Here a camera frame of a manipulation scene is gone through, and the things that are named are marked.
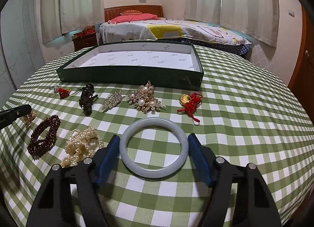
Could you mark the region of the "small red gold charm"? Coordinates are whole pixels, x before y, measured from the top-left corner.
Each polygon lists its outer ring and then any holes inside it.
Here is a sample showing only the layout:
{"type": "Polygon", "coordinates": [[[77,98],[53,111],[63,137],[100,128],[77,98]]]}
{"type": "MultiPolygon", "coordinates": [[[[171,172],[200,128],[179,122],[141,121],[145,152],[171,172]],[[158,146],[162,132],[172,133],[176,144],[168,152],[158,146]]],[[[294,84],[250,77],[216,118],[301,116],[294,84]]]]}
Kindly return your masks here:
{"type": "Polygon", "coordinates": [[[60,96],[60,99],[65,99],[70,95],[70,90],[59,87],[58,88],[58,94],[60,96]]]}

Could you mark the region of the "pale jade bangle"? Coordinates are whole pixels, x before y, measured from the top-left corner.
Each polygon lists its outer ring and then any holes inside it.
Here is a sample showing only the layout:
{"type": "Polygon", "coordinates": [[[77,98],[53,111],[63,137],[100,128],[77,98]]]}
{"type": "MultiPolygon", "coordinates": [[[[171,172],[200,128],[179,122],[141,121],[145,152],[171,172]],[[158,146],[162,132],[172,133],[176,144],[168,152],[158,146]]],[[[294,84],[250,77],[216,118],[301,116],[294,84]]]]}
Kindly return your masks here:
{"type": "Polygon", "coordinates": [[[159,117],[140,119],[122,134],[120,156],[134,174],[164,178],[178,171],[187,160],[188,141],[176,123],[159,117]]]}

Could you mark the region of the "silver rhinestone brooch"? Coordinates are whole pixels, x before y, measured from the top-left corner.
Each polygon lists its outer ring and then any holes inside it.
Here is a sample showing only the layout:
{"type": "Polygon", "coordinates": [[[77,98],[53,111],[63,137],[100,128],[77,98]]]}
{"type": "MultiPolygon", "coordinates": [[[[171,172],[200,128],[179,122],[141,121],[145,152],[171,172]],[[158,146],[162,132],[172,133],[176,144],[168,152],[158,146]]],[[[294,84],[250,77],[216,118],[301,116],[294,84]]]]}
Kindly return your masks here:
{"type": "Polygon", "coordinates": [[[124,91],[119,90],[118,92],[113,92],[104,101],[102,105],[102,111],[106,112],[114,107],[116,107],[124,99],[124,91]]]}

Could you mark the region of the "gold ingot red tassel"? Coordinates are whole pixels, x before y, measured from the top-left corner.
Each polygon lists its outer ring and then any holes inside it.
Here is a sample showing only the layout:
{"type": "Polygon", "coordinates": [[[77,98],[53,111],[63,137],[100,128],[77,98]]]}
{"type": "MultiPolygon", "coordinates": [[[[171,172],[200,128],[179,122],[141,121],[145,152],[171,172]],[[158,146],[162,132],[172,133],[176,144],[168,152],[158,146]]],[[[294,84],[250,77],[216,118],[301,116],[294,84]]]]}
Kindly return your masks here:
{"type": "Polygon", "coordinates": [[[185,113],[190,117],[194,123],[199,124],[200,120],[194,116],[198,106],[202,103],[203,96],[199,93],[192,93],[190,95],[183,94],[181,95],[179,102],[182,106],[181,109],[177,110],[178,114],[185,113]]]}

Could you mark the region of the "gold pearl brooch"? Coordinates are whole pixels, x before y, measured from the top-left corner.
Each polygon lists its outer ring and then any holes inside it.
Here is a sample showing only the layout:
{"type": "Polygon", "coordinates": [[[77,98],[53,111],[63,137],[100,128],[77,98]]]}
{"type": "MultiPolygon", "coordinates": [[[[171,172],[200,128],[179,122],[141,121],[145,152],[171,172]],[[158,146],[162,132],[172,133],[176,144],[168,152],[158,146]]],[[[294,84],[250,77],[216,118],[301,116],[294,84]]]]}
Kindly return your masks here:
{"type": "Polygon", "coordinates": [[[128,94],[126,101],[129,105],[133,105],[137,111],[144,114],[155,112],[158,109],[165,109],[161,101],[154,97],[154,86],[150,81],[128,94]]]}

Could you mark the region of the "small silver ring charm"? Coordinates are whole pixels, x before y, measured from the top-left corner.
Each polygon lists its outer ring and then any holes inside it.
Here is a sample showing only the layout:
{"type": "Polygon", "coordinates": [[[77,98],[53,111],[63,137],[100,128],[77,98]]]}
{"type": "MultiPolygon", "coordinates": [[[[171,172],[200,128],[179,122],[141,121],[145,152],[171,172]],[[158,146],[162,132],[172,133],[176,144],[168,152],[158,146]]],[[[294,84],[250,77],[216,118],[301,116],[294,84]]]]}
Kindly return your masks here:
{"type": "Polygon", "coordinates": [[[58,85],[49,86],[48,89],[49,89],[49,90],[52,90],[54,94],[57,94],[57,93],[58,93],[59,86],[58,86],[58,85]]]}

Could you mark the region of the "green checkered tablecloth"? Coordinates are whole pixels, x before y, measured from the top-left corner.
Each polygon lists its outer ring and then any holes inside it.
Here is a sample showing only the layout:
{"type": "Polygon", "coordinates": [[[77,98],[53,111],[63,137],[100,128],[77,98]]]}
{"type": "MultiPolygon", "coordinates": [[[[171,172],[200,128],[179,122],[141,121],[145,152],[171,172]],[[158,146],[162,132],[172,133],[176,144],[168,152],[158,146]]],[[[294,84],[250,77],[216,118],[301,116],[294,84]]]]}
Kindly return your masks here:
{"type": "MultiPolygon", "coordinates": [[[[201,105],[194,124],[178,114],[182,90],[156,88],[164,105],[157,116],[177,123],[186,134],[235,165],[255,163],[274,198],[282,223],[286,223],[313,186],[313,124],[302,105],[273,73],[243,58],[198,46],[204,76],[201,105]]],[[[58,115],[61,124],[55,146],[35,160],[27,151],[33,132],[18,119],[1,131],[1,189],[4,202],[18,226],[25,226],[32,203],[53,164],[65,157],[65,145],[73,130],[94,128],[107,143],[122,135],[133,122],[145,117],[127,102],[108,112],[104,100],[113,92],[129,93],[135,86],[95,84],[99,96],[90,117],[79,106],[79,84],[66,84],[71,96],[61,100],[51,87],[61,82],[57,69],[73,58],[66,55],[36,71],[4,104],[5,109],[30,104],[36,112],[33,127],[58,115]]],[[[173,176],[142,179],[122,162],[111,172],[99,198],[110,226],[197,226],[209,198],[187,160],[173,176]]]]}

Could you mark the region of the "red boxes on nightstand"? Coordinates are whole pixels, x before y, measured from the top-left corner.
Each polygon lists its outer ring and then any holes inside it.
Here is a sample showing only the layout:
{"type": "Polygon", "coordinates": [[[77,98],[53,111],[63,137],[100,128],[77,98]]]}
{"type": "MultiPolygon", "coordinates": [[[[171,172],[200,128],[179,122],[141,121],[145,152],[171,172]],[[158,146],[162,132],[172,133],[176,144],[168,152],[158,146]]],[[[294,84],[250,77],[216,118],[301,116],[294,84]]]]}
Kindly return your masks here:
{"type": "Polygon", "coordinates": [[[85,35],[90,35],[96,33],[95,25],[85,26],[84,29],[77,33],[77,36],[83,37],[85,35]]]}

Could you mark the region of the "wooden door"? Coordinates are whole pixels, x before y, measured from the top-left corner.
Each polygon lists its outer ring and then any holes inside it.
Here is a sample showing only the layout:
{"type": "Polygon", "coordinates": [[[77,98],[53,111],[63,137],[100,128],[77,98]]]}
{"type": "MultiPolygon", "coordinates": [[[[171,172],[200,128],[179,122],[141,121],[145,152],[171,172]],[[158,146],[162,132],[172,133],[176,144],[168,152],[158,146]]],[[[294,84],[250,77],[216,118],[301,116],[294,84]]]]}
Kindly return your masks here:
{"type": "Polygon", "coordinates": [[[313,23],[304,7],[300,51],[288,88],[308,115],[313,115],[313,23]]]}

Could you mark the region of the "white curtain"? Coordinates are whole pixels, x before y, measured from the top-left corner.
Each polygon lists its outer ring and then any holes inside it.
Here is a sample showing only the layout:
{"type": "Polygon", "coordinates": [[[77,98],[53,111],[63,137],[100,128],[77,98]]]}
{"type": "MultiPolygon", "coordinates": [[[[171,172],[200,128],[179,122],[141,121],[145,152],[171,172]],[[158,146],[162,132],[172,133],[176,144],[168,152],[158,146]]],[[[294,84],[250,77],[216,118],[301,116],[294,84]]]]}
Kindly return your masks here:
{"type": "Polygon", "coordinates": [[[186,0],[187,20],[221,25],[276,47],[278,0],[186,0]]]}
{"type": "Polygon", "coordinates": [[[87,25],[100,24],[103,9],[103,0],[40,0],[43,43],[87,25]]]}

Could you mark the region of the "wooden headboard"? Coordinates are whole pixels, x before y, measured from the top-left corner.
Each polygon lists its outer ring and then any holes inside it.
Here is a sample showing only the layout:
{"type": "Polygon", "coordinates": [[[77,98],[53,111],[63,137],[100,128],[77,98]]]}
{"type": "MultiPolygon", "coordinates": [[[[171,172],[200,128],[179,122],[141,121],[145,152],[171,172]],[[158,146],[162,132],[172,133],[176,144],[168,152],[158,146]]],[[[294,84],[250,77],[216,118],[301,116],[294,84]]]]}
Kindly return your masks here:
{"type": "Polygon", "coordinates": [[[129,5],[129,6],[118,6],[104,9],[104,21],[107,22],[117,16],[123,14],[139,14],[149,13],[157,15],[158,17],[164,17],[163,9],[160,5],[129,5]]]}

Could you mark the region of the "pink pillow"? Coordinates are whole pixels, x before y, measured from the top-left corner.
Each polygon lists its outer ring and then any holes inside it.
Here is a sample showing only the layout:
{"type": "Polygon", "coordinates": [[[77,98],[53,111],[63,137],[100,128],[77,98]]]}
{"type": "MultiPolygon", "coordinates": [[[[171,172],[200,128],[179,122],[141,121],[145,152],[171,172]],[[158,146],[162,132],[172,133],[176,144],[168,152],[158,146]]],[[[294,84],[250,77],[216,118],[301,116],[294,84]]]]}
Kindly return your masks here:
{"type": "Polygon", "coordinates": [[[139,15],[123,15],[117,16],[111,20],[108,20],[109,24],[119,24],[125,22],[137,22],[142,20],[159,20],[160,18],[157,15],[150,13],[143,13],[139,15]]]}

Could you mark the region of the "bed with patterned quilt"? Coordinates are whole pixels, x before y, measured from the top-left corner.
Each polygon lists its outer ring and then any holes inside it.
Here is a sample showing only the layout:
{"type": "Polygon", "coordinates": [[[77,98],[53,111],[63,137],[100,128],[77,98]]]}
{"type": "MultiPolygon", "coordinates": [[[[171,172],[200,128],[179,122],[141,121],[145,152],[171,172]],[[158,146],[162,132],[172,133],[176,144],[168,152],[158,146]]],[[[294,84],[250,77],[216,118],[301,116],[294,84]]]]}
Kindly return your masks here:
{"type": "Polygon", "coordinates": [[[99,43],[131,40],[176,41],[205,46],[245,56],[252,42],[240,33],[218,25],[189,20],[141,20],[124,23],[103,23],[99,27],[99,43]]]}

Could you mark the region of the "right white curtain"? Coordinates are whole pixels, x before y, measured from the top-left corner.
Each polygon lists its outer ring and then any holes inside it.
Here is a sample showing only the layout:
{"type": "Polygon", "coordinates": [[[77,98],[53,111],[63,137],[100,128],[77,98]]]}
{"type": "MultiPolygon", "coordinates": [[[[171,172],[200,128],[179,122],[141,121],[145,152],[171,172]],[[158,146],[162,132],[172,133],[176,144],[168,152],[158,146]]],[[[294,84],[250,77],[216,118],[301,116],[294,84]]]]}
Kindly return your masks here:
{"type": "Polygon", "coordinates": [[[186,0],[187,20],[221,25],[276,47],[278,0],[186,0]]]}

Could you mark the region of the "wall switch plate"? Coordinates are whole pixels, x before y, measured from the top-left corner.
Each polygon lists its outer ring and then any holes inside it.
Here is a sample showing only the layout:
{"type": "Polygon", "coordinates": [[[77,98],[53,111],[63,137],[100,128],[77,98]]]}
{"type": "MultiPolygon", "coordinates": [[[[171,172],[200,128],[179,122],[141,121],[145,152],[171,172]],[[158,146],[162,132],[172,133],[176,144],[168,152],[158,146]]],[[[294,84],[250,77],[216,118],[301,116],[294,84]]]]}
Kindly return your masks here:
{"type": "Polygon", "coordinates": [[[294,17],[294,16],[295,16],[294,11],[292,11],[292,10],[288,10],[288,14],[289,14],[291,17],[294,17]]]}

